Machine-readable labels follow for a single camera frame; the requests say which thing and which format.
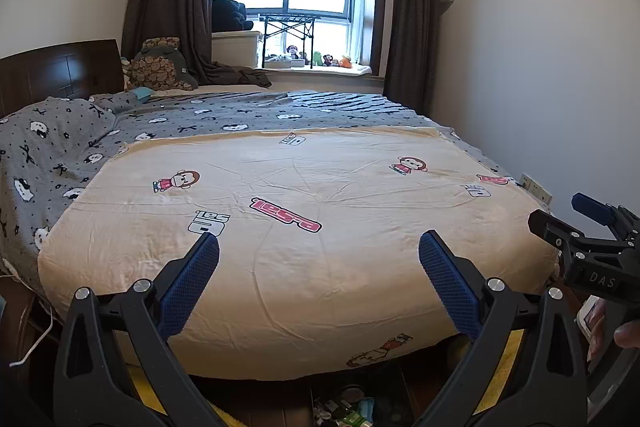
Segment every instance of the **metal screw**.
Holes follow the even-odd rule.
[[[144,293],[151,288],[151,281],[149,279],[138,279],[133,283],[133,291],[136,293]]]
[[[549,288],[549,295],[551,295],[552,299],[559,301],[562,298],[562,290],[560,288]]]
[[[78,288],[76,290],[76,299],[81,301],[82,299],[86,299],[89,296],[89,288]]]
[[[489,279],[487,286],[494,292],[501,292],[504,290],[504,282],[501,279]]]

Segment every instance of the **electrical outlet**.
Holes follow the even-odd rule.
[[[522,176],[520,176],[520,185],[525,190],[529,190],[529,187],[531,186],[531,178],[529,178],[526,174],[522,174]]]
[[[549,194],[542,185],[534,181],[530,176],[523,174],[520,177],[520,185],[522,185],[522,187],[533,197],[538,198],[543,203],[551,203],[551,194]]]

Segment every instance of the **human hand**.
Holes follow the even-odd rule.
[[[602,349],[605,320],[605,300],[599,299],[585,320],[587,327],[591,331],[587,362],[591,362],[591,359]],[[640,320],[620,326],[614,332],[613,340],[620,347],[640,347]]]

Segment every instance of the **gray blanket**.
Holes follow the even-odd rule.
[[[280,92],[153,98],[131,93],[48,98],[0,120],[0,255],[4,270],[43,298],[38,251],[104,162],[135,140],[242,130],[436,126],[486,167],[506,175],[450,128],[380,95]]]

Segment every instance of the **wooden headboard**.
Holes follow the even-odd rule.
[[[73,42],[0,60],[0,118],[48,96],[88,98],[120,92],[124,81],[115,40]]]

